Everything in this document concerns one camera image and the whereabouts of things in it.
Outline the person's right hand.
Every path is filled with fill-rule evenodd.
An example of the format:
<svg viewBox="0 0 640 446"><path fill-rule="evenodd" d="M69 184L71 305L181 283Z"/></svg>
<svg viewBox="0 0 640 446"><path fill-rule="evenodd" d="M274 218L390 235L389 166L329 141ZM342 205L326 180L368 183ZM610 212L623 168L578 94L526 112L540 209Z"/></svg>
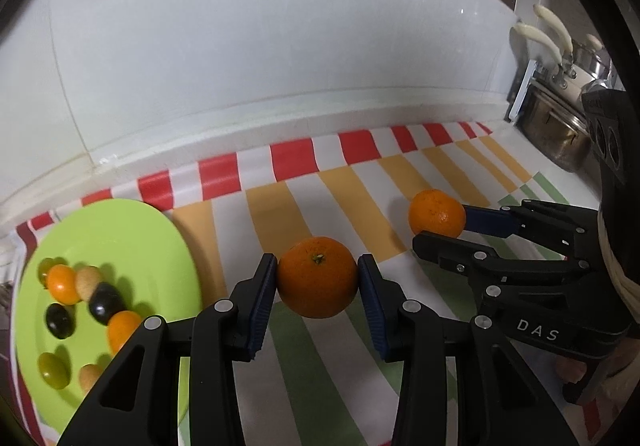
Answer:
<svg viewBox="0 0 640 446"><path fill-rule="evenodd" d="M564 383L578 383L587 372L587 365L576 359L558 356L555 359L554 370Z"/></svg>

